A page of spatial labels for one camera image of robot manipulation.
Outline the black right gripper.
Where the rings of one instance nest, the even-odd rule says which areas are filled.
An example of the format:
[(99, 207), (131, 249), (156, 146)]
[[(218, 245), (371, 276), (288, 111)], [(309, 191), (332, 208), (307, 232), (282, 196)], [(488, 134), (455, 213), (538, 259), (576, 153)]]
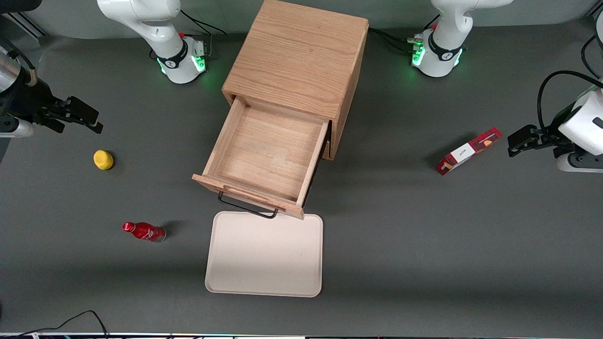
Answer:
[(69, 97), (65, 101), (65, 112), (58, 105), (49, 86), (39, 80), (34, 86), (27, 85), (28, 78), (17, 78), (1, 93), (1, 116), (11, 116), (63, 133), (65, 124), (58, 119), (65, 117), (69, 122), (84, 125), (101, 134), (104, 125), (98, 120), (99, 112), (81, 99)]

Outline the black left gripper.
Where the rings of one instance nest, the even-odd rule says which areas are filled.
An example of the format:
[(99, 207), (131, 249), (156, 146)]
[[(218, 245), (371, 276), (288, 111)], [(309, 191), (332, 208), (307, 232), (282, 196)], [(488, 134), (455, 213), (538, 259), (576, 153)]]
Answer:
[(541, 109), (537, 109), (537, 120), (540, 129), (537, 129), (535, 125), (529, 124), (509, 135), (507, 137), (508, 156), (515, 157), (519, 153), (534, 149), (535, 147), (556, 146), (553, 149), (556, 159), (562, 157), (564, 154), (574, 152), (573, 142), (559, 131), (562, 123), (570, 118), (573, 114), (572, 112), (572, 109), (564, 109), (554, 116), (551, 124), (545, 125), (543, 112)]

